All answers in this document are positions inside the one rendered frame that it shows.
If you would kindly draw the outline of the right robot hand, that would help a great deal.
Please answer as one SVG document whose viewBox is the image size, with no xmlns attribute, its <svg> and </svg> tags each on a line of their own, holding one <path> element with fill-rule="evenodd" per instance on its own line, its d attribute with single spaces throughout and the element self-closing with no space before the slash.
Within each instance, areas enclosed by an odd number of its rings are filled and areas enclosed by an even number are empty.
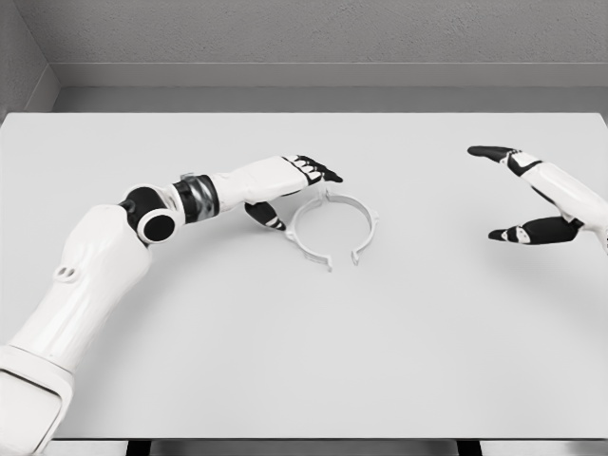
<svg viewBox="0 0 608 456">
<path fill-rule="evenodd" d="M 581 231 L 592 232 L 585 222 L 595 192 L 555 164 L 519 149 L 503 146 L 473 145 L 467 149 L 467 153 L 507 167 L 560 212 L 556 217 L 533 219 L 524 224 L 493 230 L 488 234 L 490 239 L 544 245 L 569 242 Z"/>
</svg>

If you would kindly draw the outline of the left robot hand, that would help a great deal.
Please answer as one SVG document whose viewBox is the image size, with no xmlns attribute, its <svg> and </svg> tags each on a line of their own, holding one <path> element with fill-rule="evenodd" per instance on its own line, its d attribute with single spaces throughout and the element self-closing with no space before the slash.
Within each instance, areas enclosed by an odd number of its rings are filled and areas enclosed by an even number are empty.
<svg viewBox="0 0 608 456">
<path fill-rule="evenodd" d="M 232 173 L 246 213 L 259 224 L 285 231 L 271 201 L 289 196 L 320 181 L 342 182 L 326 165 L 303 156 L 274 156 L 245 165 Z"/>
</svg>

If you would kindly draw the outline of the white pipe clamp half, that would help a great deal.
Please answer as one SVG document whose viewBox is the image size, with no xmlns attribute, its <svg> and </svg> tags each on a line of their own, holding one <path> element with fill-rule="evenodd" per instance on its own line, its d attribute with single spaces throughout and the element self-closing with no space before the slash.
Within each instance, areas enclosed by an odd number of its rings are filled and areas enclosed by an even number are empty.
<svg viewBox="0 0 608 456">
<path fill-rule="evenodd" d="M 303 254 L 305 258 L 313 262 L 323 264 L 329 273 L 333 271 L 332 257 L 329 255 L 319 254 L 307 247 L 302 240 L 299 238 L 297 232 L 297 224 L 299 220 L 309 211 L 320 207 L 324 202 L 329 200 L 329 190 L 325 189 L 319 192 L 319 194 L 310 199 L 308 202 L 302 204 L 295 212 L 294 215 L 287 225 L 285 236 L 292 242 L 295 247 Z"/>
<path fill-rule="evenodd" d="M 369 233 L 367 237 L 358 247 L 354 248 L 351 251 L 351 261 L 355 266 L 358 266 L 362 253 L 371 245 L 371 242 L 374 238 L 376 227 L 379 222 L 379 215 L 375 210 L 371 209 L 365 202 L 349 195 L 336 194 L 331 192 L 330 190 L 327 190 L 325 193 L 325 198 L 328 202 L 331 203 L 343 203 L 354 207 L 365 217 L 368 222 Z"/>
</svg>

